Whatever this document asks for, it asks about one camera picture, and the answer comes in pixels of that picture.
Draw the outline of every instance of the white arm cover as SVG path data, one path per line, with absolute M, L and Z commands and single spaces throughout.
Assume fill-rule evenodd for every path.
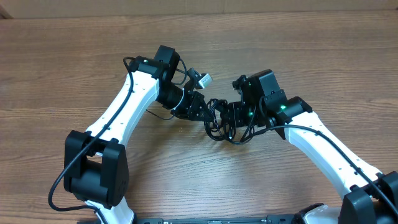
M 85 201 L 85 203 L 99 208 L 108 224 L 132 224 L 134 220 L 134 212 L 129 208 L 124 197 L 118 206 L 112 207 L 111 209 L 104 208 L 102 204 L 90 200 Z
M 110 141 L 112 138 L 116 138 L 119 140 L 119 144 L 126 146 L 132 130 L 136 127 L 145 109 L 159 95 L 159 81 L 152 78 L 150 74 L 137 71 L 132 74 L 132 77 L 134 79 L 134 92 L 131 93 L 130 99 L 123 110 L 100 139 Z M 94 124 L 87 128 L 86 131 L 91 131 L 91 136 L 96 136 L 119 109 L 127 96 L 129 88 L 130 78 L 127 75 L 126 82 L 124 82 L 122 89 L 109 108 Z
M 306 126 L 321 131 L 328 136 L 340 149 L 371 179 L 377 180 L 377 168 L 370 166 L 351 152 L 336 136 L 334 136 L 319 120 L 315 112 L 302 113 L 292 118 L 289 124 Z M 312 160 L 312 162 L 323 172 L 337 190 L 341 199 L 344 195 L 350 193 L 350 187 L 358 187 L 368 184 L 355 170 L 346 162 L 338 151 L 321 136 L 310 131 L 285 128 L 286 139 L 297 146 Z

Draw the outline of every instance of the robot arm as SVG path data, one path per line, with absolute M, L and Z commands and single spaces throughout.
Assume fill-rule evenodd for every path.
M 304 112 L 292 118 L 289 124 L 314 128 L 328 136 L 339 148 L 372 180 L 378 179 L 381 172 L 360 159 L 334 136 L 320 121 L 315 112 Z M 285 128 L 286 140 L 298 147 L 323 172 L 333 184 L 341 199 L 351 192 L 350 187 L 363 187 L 368 183 L 350 166 L 349 163 L 321 136 L 296 128 Z
M 319 130 L 379 185 L 383 192 L 387 192 L 389 199 L 397 205 L 398 174 L 383 175 L 378 169 L 351 152 L 329 132 L 306 102 L 299 97 L 289 100 L 286 98 L 271 70 L 264 70 L 249 78 L 243 75 L 233 82 L 233 87 L 241 95 L 240 101 L 227 104 L 225 100 L 212 99 L 215 103 L 209 106 L 209 103 L 205 103 L 202 94 L 193 91 L 194 88 L 205 88 L 211 82 L 209 74 L 199 74 L 191 68 L 185 72 L 190 77 L 190 81 L 184 88 L 181 89 L 171 82 L 179 60 L 179 55 L 174 49 L 164 46 L 159 47 L 154 59 L 135 58 L 128 65 L 134 80 L 134 91 L 124 108 L 111 126 L 92 144 L 86 155 L 79 158 L 75 166 L 65 174 L 65 190 L 73 193 L 77 199 L 84 201 L 87 205 L 98 208 L 104 217 L 102 220 L 97 213 L 102 223 L 128 224 L 135 219 L 134 213 L 124 198 L 129 184 L 125 147 L 138 120 L 153 101 L 158 101 L 164 108 L 172 110 L 171 113 L 180 119 L 204 121 L 208 134 L 220 133 L 220 136 L 215 138 L 211 135 L 211 138 L 217 141 L 227 140 L 235 144 L 243 144 L 257 134 L 254 132 L 254 125 L 273 128 L 288 124 Z M 126 98 L 130 84 L 128 75 L 121 91 L 109 108 L 85 133 L 72 131 L 69 134 L 65 141 L 65 165 L 100 133 Z M 215 110 L 220 112 L 222 120 L 220 125 L 215 118 Z M 248 128 L 242 139 L 239 142 L 233 141 L 236 128 L 244 126 Z M 314 162 L 343 199 L 341 218 L 338 219 L 335 215 L 330 223 L 344 223 L 341 221 L 350 215 L 359 217 L 364 213 L 363 209 L 357 210 L 357 208 L 362 208 L 357 206 L 359 204 L 366 204 L 365 212 L 368 215 L 371 214 L 370 217 L 365 216 L 366 219 L 376 218 L 373 206 L 372 208 L 369 206 L 369 203 L 372 203 L 369 196 L 377 194 L 374 194 L 369 183 L 358 175 L 329 142 L 315 133 L 300 128 L 275 130 L 282 139 L 287 139 L 297 146 Z M 87 159 L 87 156 L 94 154 L 102 156 L 101 164 Z M 313 222 L 309 218 L 301 218 L 306 223 Z

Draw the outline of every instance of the robotic arm link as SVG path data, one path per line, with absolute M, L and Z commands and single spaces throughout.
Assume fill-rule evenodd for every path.
M 97 223 L 397 223 L 398 173 L 384 175 L 350 151 L 320 121 L 312 108 L 299 97 L 287 99 L 274 73 L 264 70 L 232 82 L 241 100 L 228 103 L 211 99 L 194 89 L 206 88 L 208 73 L 191 68 L 177 69 L 180 56 L 170 47 L 160 46 L 154 59 L 138 56 L 125 62 L 126 82 L 104 114 L 84 133 L 72 131 L 65 140 L 65 168 L 49 193 L 50 206 L 58 211 L 94 209 Z M 172 83 L 176 71 L 189 77 L 183 88 Z M 138 219 L 128 207 L 124 194 L 129 185 L 126 146 L 139 119 L 158 101 L 180 119 L 203 121 L 205 131 L 216 141 L 244 144 L 254 136 L 276 130 L 307 155 L 325 174 L 343 199 L 341 208 L 315 204 L 291 215 L 262 218 L 163 220 Z M 218 122 L 216 111 L 220 112 Z M 254 127 L 264 127 L 255 131 Z M 236 128 L 247 127 L 239 141 Z M 102 157 L 102 163 L 87 156 Z M 53 191 L 64 178 L 64 188 L 87 205 L 58 208 Z

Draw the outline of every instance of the black plastic housing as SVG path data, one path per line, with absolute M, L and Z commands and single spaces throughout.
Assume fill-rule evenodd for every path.
M 398 173 L 394 171 L 387 175 L 379 174 L 374 184 L 379 186 L 380 190 L 398 208 Z M 369 197 L 371 195 L 378 199 L 378 195 L 369 184 L 361 188 L 354 185 L 350 189 L 351 193 L 344 196 L 338 224 L 397 223 L 397 217 L 383 201 L 373 202 Z
M 91 141 L 89 133 L 71 131 L 65 140 L 64 166 Z M 88 160 L 96 152 L 102 153 L 102 163 Z M 97 140 L 87 154 L 79 158 L 65 174 L 63 186 L 77 199 L 99 202 L 106 208 L 117 206 L 129 185 L 126 150 L 118 140 Z
M 255 115 L 253 125 L 269 128 L 289 123 L 300 113 L 312 112 L 311 106 L 301 98 L 296 96 L 288 100 L 285 91 L 279 88 L 274 72 L 269 69 L 249 78 L 242 75 L 232 82 L 232 86 L 241 94 L 241 101 L 230 103 L 221 117 L 236 128 L 248 126 L 251 114 Z M 276 129 L 276 132 L 285 139 L 283 129 Z
M 182 90 L 171 82 L 179 61 L 175 49 L 161 45 L 154 59 L 138 56 L 129 66 L 133 72 L 145 72 L 159 79 L 160 92 L 156 101 L 169 110 L 177 106 L 182 97 Z

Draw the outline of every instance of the black base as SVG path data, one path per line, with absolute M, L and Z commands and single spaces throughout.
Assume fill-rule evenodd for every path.
M 163 220 L 161 218 L 143 218 L 138 219 L 136 224 L 290 224 L 294 215 L 268 215 L 262 218 L 189 218 Z

